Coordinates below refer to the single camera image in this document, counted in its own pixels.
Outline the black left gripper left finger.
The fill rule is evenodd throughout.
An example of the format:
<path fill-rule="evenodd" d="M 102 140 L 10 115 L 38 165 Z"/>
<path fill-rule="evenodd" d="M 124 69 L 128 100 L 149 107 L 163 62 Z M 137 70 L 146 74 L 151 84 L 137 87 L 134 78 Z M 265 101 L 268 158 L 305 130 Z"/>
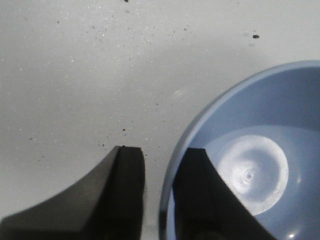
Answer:
<path fill-rule="evenodd" d="M 145 160 L 116 146 L 57 195 L 0 223 L 3 240 L 138 240 L 144 214 Z"/>

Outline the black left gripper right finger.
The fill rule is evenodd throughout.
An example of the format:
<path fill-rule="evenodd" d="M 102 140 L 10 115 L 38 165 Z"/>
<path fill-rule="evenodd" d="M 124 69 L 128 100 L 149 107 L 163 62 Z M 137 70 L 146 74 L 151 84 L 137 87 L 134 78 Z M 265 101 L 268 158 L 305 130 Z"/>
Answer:
<path fill-rule="evenodd" d="M 173 181 L 178 240 L 273 240 L 232 193 L 203 148 L 188 148 Z"/>

